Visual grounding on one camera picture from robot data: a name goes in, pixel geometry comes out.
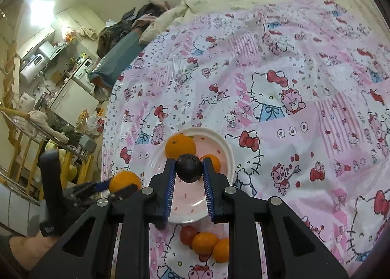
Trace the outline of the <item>left hand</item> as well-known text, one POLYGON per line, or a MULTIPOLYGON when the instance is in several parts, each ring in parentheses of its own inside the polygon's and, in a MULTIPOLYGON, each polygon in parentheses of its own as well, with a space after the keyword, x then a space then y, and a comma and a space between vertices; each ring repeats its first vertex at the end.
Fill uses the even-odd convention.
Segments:
POLYGON ((43 256, 56 244, 58 236, 44 237, 38 232, 33 237, 14 236, 9 239, 10 251, 25 269, 32 270, 43 256))

